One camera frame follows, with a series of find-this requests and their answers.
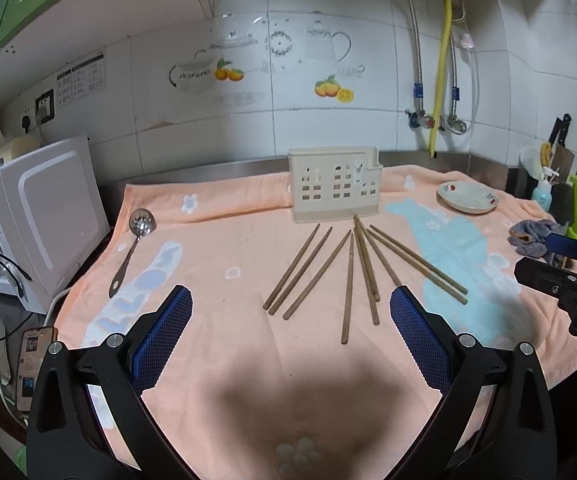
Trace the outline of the wall instruction sticker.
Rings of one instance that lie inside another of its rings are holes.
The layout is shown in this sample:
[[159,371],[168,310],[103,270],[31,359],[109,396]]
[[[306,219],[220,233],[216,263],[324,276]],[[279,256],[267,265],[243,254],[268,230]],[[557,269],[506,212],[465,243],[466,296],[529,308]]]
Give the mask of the wall instruction sticker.
[[105,55],[98,51],[69,65],[55,78],[56,104],[68,105],[106,86]]

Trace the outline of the white microwave oven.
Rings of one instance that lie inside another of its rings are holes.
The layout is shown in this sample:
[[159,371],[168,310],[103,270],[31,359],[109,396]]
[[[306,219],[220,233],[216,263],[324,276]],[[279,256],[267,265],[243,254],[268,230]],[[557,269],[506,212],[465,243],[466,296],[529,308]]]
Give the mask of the white microwave oven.
[[0,295],[45,314],[108,232],[84,136],[0,161]]

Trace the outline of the black handled kitchen knife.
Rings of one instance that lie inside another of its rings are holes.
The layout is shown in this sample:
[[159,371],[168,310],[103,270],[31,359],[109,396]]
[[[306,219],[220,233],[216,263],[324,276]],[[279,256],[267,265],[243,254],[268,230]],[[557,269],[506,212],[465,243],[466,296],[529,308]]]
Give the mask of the black handled kitchen knife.
[[557,142],[554,144],[554,154],[551,160],[551,168],[559,174],[558,181],[562,183],[569,177],[574,161],[573,152],[566,146],[566,138],[569,135],[571,122],[572,117],[570,114],[565,114],[561,119],[561,127]]

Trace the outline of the left water valve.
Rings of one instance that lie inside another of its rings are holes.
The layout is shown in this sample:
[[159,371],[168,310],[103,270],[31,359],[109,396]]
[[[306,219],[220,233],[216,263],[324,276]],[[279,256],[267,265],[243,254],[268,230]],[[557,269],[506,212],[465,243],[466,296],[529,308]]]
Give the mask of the left water valve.
[[424,108],[422,108],[422,110],[406,110],[406,114],[408,117],[408,126],[412,130],[431,130],[435,126],[433,116],[427,114]]

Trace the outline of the right water valve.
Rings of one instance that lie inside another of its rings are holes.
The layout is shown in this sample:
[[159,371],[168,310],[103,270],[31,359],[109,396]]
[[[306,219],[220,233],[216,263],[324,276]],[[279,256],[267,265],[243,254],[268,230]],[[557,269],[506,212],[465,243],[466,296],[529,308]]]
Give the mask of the right water valve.
[[470,131],[470,127],[455,115],[441,116],[441,131],[463,136]]

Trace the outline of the white floral dish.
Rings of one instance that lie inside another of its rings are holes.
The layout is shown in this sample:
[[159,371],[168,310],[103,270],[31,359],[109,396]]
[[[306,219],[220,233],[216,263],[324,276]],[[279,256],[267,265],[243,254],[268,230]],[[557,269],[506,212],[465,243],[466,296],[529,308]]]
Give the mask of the white floral dish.
[[487,214],[497,208],[500,198],[479,182],[449,181],[437,188],[438,197],[450,208],[464,214]]

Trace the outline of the grey knitted cloth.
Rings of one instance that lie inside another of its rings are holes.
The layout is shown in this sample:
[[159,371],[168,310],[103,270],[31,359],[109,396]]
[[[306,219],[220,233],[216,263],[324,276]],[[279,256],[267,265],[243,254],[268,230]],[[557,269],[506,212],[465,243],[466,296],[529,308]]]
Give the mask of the grey knitted cloth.
[[550,234],[565,235],[567,225],[549,219],[522,220],[509,229],[508,242],[523,257],[543,260],[551,266],[565,266],[566,258],[551,252],[546,246]]

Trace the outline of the peach printed towel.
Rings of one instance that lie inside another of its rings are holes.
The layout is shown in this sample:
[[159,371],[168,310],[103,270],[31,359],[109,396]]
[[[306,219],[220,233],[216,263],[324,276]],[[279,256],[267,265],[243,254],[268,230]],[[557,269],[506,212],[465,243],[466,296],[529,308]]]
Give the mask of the peach printed towel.
[[63,304],[58,336],[73,349],[101,344],[182,285],[192,318],[143,399],[200,477],[381,479],[441,397],[391,319],[396,287],[486,347],[528,342],[549,386],[577,371],[567,315],[513,274],[509,232],[543,211],[501,194],[488,214],[458,214],[437,190],[459,179],[418,166],[383,171],[379,211],[367,225],[461,292],[371,243],[375,300],[354,237],[358,214],[296,222],[288,174],[131,185],[110,245]]

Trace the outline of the beige plastic utensil holder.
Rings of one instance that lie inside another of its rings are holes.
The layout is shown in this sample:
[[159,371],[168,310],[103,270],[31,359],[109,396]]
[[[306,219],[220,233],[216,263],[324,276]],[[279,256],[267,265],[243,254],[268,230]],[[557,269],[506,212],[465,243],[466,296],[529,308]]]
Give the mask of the beige plastic utensil holder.
[[296,223],[339,221],[379,212],[383,166],[377,148],[291,148],[288,166]]

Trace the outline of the water valve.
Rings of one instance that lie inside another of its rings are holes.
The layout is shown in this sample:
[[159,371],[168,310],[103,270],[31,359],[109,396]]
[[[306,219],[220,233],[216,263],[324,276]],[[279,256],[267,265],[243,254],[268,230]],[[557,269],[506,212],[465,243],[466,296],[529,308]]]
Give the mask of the water valve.
[[463,136],[470,131],[470,127],[455,115],[441,116],[441,131]]
[[424,108],[422,108],[422,110],[406,110],[406,114],[408,117],[408,126],[412,130],[431,130],[435,126],[433,116],[427,114]]

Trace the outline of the metal slotted spoon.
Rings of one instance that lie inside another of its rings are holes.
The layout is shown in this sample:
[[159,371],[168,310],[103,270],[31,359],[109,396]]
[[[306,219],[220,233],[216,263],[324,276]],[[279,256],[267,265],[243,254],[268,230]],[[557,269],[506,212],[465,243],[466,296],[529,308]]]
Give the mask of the metal slotted spoon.
[[139,241],[142,240],[144,236],[154,232],[156,226],[157,222],[154,214],[152,214],[148,209],[139,208],[132,211],[129,216],[129,231],[133,234],[134,240],[128,249],[127,255],[125,255],[124,261],[121,263],[119,269],[114,275],[112,283],[110,283],[108,298],[113,298],[118,293],[122,283],[124,283],[130,260],[136,250],[136,245],[138,245]]

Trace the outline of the blue soap bottle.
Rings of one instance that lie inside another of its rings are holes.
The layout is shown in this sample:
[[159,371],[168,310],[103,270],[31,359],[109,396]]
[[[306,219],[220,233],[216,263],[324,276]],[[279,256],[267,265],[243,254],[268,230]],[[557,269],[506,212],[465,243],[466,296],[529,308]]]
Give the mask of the blue soap bottle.
[[559,176],[557,170],[543,166],[540,177],[531,194],[531,199],[540,206],[543,211],[548,212],[552,204],[552,180]]

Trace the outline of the black wall socket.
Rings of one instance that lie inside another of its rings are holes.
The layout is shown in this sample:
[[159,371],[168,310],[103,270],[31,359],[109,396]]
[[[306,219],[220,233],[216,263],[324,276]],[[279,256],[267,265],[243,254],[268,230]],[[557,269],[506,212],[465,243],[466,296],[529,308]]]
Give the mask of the black wall socket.
[[36,99],[36,124],[42,126],[55,117],[54,90],[49,89]]

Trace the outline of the smartphone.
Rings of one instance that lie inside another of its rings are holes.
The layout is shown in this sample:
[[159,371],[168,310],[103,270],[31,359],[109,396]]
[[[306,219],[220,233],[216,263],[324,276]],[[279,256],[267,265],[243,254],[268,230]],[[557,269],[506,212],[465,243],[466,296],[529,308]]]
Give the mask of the smartphone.
[[46,350],[56,338],[52,326],[26,330],[20,344],[16,379],[16,408],[28,413]]

